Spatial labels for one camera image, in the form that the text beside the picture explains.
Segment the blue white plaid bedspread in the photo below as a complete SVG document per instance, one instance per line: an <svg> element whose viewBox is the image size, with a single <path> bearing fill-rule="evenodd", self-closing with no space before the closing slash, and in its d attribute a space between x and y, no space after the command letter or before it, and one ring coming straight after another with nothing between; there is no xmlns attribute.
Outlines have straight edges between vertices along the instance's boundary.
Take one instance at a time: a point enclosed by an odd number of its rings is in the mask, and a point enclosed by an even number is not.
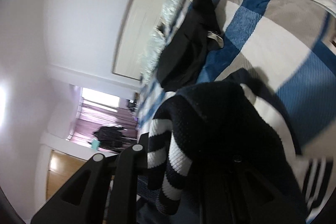
<svg viewBox="0 0 336 224"><path fill-rule="evenodd" d="M171 39L193 0L165 32ZM335 0L213 0L224 48L198 82L244 68L284 105L306 156L335 155Z"/></svg>

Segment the pink window curtain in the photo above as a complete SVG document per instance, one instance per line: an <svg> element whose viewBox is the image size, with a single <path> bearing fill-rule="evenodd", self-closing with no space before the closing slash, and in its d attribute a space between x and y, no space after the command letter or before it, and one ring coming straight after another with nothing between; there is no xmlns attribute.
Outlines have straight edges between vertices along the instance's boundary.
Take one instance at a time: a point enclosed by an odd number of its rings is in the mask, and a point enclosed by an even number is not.
<svg viewBox="0 0 336 224"><path fill-rule="evenodd" d="M93 133L101 126L122 126L123 144L137 138L136 100L128 100L108 93L82 88L75 124L68 140L89 147Z"/></svg>

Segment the cream padded headboard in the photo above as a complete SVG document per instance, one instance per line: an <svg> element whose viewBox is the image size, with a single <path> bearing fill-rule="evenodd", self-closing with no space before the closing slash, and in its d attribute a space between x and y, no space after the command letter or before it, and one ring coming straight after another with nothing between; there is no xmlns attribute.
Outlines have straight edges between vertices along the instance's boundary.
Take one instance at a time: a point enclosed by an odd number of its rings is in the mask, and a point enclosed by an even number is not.
<svg viewBox="0 0 336 224"><path fill-rule="evenodd" d="M165 0L129 0L122 19L112 73L132 80L140 79L141 54L151 30L159 21Z"/></svg>

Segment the navy white varsity jacket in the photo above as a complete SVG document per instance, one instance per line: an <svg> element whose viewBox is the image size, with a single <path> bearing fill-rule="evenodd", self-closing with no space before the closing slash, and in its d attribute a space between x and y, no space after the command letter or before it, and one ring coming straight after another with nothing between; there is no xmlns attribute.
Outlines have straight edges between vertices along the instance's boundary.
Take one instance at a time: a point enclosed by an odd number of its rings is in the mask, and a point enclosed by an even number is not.
<svg viewBox="0 0 336 224"><path fill-rule="evenodd" d="M335 159L301 155L279 100L245 69L181 88L150 122L139 223L333 223Z"/></svg>

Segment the black garment on bed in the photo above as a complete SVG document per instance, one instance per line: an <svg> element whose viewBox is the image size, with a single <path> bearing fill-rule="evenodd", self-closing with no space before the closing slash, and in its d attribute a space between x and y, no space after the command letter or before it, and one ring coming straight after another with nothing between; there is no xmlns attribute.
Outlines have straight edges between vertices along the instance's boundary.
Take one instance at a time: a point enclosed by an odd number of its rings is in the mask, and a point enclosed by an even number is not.
<svg viewBox="0 0 336 224"><path fill-rule="evenodd" d="M156 78L161 88L175 92L196 83L208 53L223 47L221 33L212 0L193 0L180 28L160 55Z"/></svg>

